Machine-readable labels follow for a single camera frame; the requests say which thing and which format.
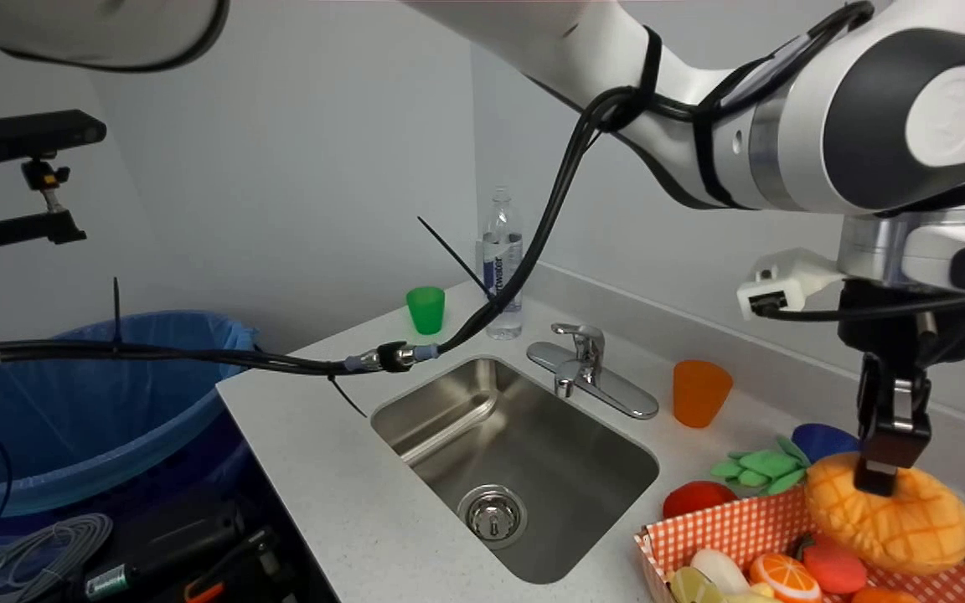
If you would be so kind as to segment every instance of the orange cup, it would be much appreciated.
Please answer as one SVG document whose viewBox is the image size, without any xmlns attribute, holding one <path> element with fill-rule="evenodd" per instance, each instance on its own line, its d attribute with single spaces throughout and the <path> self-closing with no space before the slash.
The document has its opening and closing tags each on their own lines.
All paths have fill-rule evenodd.
<svg viewBox="0 0 965 603">
<path fill-rule="evenodd" d="M 676 422 L 685 422 L 691 427 L 708 427 L 717 417 L 731 384 L 734 384 L 734 378 L 719 364 L 698 360 L 698 358 L 676 360 L 676 369 L 675 369 L 675 415 L 676 415 Z"/>
</svg>

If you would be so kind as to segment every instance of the faucet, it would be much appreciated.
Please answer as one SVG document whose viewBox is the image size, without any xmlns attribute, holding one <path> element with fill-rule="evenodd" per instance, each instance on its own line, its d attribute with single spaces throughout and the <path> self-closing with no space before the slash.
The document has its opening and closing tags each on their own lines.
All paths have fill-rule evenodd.
<svg viewBox="0 0 965 603">
<path fill-rule="evenodd" d="M 607 336 L 599 328 L 561 320 L 553 324 L 553 336 L 569 336 L 573 352 L 553 341 L 536 341 L 525 347 L 525 358 L 553 372 L 553 395 L 569 400 L 579 384 L 583 393 L 621 408 L 623 415 L 646 417 L 660 412 L 655 395 L 602 369 Z"/>
</svg>

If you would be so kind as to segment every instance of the sink drain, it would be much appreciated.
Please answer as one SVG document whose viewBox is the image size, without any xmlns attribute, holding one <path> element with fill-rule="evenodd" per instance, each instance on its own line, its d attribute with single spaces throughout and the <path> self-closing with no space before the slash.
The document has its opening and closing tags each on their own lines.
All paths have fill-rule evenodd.
<svg viewBox="0 0 965 603">
<path fill-rule="evenodd" d="M 498 482 L 481 482 L 470 489 L 455 516 L 486 544 L 486 545 L 507 545 L 513 544 L 525 527 L 525 506 L 515 498 L 513 489 Z"/>
</svg>

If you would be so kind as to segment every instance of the green cup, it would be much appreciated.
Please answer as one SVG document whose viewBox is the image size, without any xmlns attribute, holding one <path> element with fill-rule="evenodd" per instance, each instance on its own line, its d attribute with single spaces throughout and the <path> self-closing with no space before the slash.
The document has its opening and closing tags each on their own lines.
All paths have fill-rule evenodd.
<svg viewBox="0 0 965 603">
<path fill-rule="evenodd" d="M 407 306 L 418 336 L 435 336 L 447 324 L 447 289 L 411 289 Z"/>
</svg>

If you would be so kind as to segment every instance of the wall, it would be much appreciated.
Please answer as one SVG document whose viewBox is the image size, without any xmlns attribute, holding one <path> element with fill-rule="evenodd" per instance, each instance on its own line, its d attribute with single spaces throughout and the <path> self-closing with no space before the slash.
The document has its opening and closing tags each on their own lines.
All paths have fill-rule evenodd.
<svg viewBox="0 0 965 603">
<path fill-rule="evenodd" d="M 209 307 L 295 347 L 403 289 L 458 281 L 416 225 L 475 232 L 470 47 L 398 4 L 248 0 L 201 61 L 89 78 L 0 56 L 0 114 L 85 107 L 110 142 L 60 154 L 89 240 L 0 252 L 0 339 Z M 0 216 L 38 212 L 0 168 Z"/>
<path fill-rule="evenodd" d="M 766 52 L 831 8 L 827 0 L 637 0 L 626 4 L 685 61 L 734 68 Z M 538 94 L 513 68 L 475 49 L 480 213 L 492 193 L 513 193 L 533 221 L 542 212 L 573 109 Z M 736 333 L 837 372 L 857 355 L 827 324 L 744 320 L 734 290 L 747 269 L 783 248 L 833 253 L 837 216 L 698 213 L 676 209 L 646 168 L 602 136 L 579 168 L 547 263 L 686 318 Z M 934 372 L 934 402 L 965 412 L 965 364 Z"/>
</svg>

